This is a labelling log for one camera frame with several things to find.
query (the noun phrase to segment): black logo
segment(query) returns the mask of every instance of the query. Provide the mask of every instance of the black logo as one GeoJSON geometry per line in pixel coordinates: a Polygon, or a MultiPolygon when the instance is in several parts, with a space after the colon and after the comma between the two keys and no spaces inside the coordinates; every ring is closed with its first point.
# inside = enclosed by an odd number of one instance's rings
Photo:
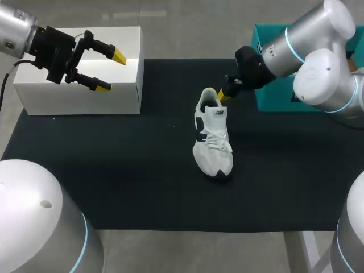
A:
{"type": "Polygon", "coordinates": [[[259,55],[261,55],[263,53],[262,46],[260,45],[260,43],[258,43],[258,45],[257,45],[257,53],[259,55]]]}

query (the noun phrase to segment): teal box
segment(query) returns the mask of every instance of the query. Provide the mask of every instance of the teal box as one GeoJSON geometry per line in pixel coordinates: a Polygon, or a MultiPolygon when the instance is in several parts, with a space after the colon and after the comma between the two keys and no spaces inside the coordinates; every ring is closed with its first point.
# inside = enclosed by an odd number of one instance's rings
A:
{"type": "MultiPolygon", "coordinates": [[[[251,39],[251,46],[261,52],[261,48],[277,37],[289,24],[256,24],[251,39]]],[[[358,68],[364,67],[364,25],[357,26],[355,36],[346,45],[346,53],[352,55],[358,68]]],[[[319,111],[301,101],[292,101],[294,96],[294,75],[277,78],[275,81],[255,90],[258,109],[266,112],[313,112],[319,111]]]]}

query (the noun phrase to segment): robotic arm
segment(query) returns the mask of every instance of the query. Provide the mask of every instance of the robotic arm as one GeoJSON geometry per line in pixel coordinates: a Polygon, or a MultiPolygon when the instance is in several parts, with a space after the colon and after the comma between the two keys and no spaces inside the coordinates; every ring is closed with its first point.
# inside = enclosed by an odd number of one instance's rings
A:
{"type": "Polygon", "coordinates": [[[36,18],[24,11],[0,3],[0,52],[21,59],[24,53],[35,56],[30,61],[39,69],[48,70],[47,80],[60,84],[77,81],[93,91],[111,90],[111,85],[97,78],[79,74],[78,63],[85,50],[105,55],[118,63],[126,64],[126,58],[114,45],[95,40],[90,31],[84,33],[78,43],[75,37],[52,27],[41,28],[36,18]]]}
{"type": "MultiPolygon", "coordinates": [[[[350,72],[345,51],[354,34],[345,5],[325,0],[267,43],[261,54],[248,46],[236,52],[241,89],[259,89],[297,72],[293,88],[301,101],[340,118],[364,115],[364,75],[350,72]]],[[[219,97],[236,91],[221,90],[219,97]]]]}

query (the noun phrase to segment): shoe tongue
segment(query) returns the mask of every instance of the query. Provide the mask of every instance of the shoe tongue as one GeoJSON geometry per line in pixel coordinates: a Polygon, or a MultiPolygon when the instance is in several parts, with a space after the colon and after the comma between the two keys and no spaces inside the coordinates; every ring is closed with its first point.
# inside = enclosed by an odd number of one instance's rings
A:
{"type": "Polygon", "coordinates": [[[214,131],[226,130],[227,107],[205,107],[207,127],[214,131]]]}

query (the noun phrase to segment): shoelace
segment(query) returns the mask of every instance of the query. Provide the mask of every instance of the shoelace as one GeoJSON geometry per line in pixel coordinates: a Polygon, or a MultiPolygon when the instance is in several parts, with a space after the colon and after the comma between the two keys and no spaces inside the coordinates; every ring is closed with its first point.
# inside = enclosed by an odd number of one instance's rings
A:
{"type": "Polygon", "coordinates": [[[205,127],[205,131],[207,132],[207,138],[203,140],[205,140],[211,148],[217,148],[221,151],[224,150],[228,150],[229,152],[233,151],[230,143],[226,139],[226,130],[224,135],[217,134],[208,129],[207,127],[205,127]]]}

